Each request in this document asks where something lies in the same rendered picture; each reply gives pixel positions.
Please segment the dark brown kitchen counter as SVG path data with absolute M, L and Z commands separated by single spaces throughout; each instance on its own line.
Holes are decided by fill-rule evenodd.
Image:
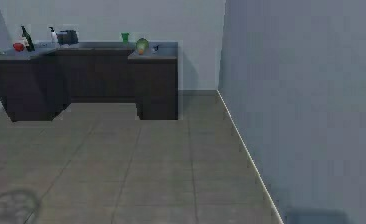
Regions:
M 143 55 L 122 42 L 5 50 L 0 101 L 13 122 L 51 121 L 72 103 L 133 103 L 141 120 L 176 120 L 178 44 L 152 42 Z

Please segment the black toaster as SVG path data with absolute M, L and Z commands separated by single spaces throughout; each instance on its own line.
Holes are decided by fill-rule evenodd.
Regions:
M 75 30 L 64 30 L 57 33 L 60 45 L 73 45 L 78 43 L 78 36 Z

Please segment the dark green wine bottle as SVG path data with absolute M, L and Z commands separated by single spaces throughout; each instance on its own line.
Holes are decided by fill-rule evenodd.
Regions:
M 26 49 L 31 52 L 35 50 L 34 44 L 32 42 L 31 36 L 26 31 L 26 28 L 24 26 L 21 26 L 22 28 L 22 38 L 25 40 L 25 47 Z

